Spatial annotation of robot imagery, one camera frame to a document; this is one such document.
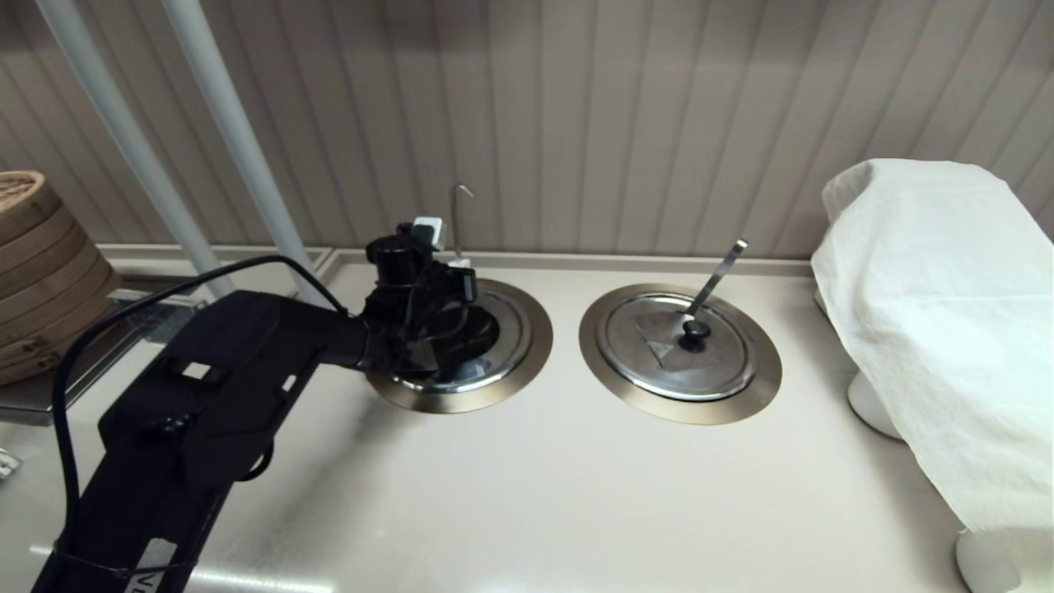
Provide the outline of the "steel lid with black knob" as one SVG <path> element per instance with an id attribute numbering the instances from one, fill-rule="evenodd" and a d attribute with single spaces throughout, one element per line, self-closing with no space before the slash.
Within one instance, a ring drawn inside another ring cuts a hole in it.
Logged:
<path id="1" fill-rule="evenodd" d="M 730 314 L 671 292 L 638 292 L 602 310 L 596 345 L 619 376 L 667 399 L 723 400 L 759 371 L 748 331 Z"/>

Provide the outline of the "steel inset soup pot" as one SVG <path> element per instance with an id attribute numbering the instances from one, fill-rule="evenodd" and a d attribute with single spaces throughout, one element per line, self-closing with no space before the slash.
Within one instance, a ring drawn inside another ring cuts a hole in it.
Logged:
<path id="1" fill-rule="evenodd" d="M 469 393 L 509 375 L 531 342 L 528 312 L 513 288 L 482 280 L 477 300 L 445 307 L 426 323 L 393 380 L 418 393 Z"/>

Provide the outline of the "white metal pole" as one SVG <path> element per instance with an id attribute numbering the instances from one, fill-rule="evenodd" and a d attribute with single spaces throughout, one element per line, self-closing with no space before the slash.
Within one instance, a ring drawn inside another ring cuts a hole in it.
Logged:
<path id="1" fill-rule="evenodd" d="M 34 1 L 110 137 L 147 192 L 165 228 L 184 251 L 189 262 L 200 274 L 218 270 L 222 266 L 221 260 L 213 252 L 161 159 L 148 142 L 147 134 L 140 129 L 132 108 L 129 108 L 124 94 L 91 38 L 75 1 Z"/>
<path id="2" fill-rule="evenodd" d="M 240 172 L 254 207 L 264 219 L 268 235 L 279 254 L 308 270 L 306 279 L 297 277 L 295 280 L 301 297 L 311 304 L 327 304 L 321 291 L 311 284 L 316 279 L 313 260 L 306 253 L 300 232 L 287 210 L 282 192 L 245 112 L 221 50 L 208 24 L 201 0 L 162 0 L 162 4 L 189 68 L 221 132 L 227 151 Z"/>

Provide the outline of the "bamboo steamer stack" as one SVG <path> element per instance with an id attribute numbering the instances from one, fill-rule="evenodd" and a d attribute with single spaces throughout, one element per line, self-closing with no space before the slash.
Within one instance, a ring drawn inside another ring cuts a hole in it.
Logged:
<path id="1" fill-rule="evenodd" d="M 0 386 L 56 368 L 120 286 L 42 173 L 0 172 Z"/>

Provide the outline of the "steel tray platform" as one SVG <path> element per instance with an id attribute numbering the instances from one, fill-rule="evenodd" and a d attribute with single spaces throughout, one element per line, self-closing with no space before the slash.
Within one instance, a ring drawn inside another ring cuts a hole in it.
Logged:
<path id="1" fill-rule="evenodd" d="M 73 406 L 129 350 L 147 342 L 165 345 L 213 296 L 204 286 L 184 290 L 159 304 L 110 327 L 77 359 L 65 386 L 65 404 Z M 53 423 L 55 371 L 25 381 L 0 386 L 0 422 L 48 427 Z"/>

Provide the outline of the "white appliance foot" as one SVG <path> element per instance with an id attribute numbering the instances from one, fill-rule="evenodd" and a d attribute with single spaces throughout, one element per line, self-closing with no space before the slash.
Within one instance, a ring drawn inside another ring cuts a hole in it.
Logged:
<path id="1" fill-rule="evenodd" d="M 957 537 L 954 559 L 970 593 L 1011 593 L 1021 585 L 1018 570 L 1001 549 L 970 530 Z"/>
<path id="2" fill-rule="evenodd" d="M 854 414 L 867 427 L 896 441 L 903 442 L 902 436 L 893 424 L 889 412 L 882 404 L 877 391 L 863 372 L 858 371 L 847 388 L 847 401 Z"/>

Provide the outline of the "white cloth cover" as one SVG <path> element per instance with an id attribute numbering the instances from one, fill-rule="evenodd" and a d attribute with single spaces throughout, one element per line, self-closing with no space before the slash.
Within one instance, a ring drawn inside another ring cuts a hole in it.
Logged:
<path id="1" fill-rule="evenodd" d="M 851 360 L 965 528 L 1054 582 L 1054 244 L 981 166 L 870 159 L 822 202 L 812 266 Z"/>

